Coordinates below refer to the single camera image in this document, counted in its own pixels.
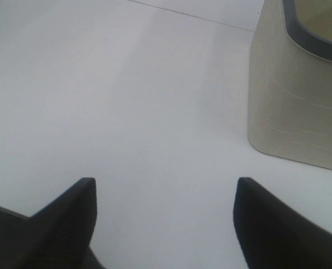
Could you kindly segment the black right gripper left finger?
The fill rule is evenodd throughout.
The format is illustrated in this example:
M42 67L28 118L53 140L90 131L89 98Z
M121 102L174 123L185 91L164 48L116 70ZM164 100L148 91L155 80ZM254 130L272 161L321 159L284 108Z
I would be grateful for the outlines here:
M90 247L96 219L94 178L32 216L0 206L0 268L103 268Z

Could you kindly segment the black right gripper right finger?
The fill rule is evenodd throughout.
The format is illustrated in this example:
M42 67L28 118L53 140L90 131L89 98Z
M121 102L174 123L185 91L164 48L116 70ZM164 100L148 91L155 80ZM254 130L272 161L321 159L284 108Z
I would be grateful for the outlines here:
M332 233L252 178L239 178L233 224L248 268L332 268Z

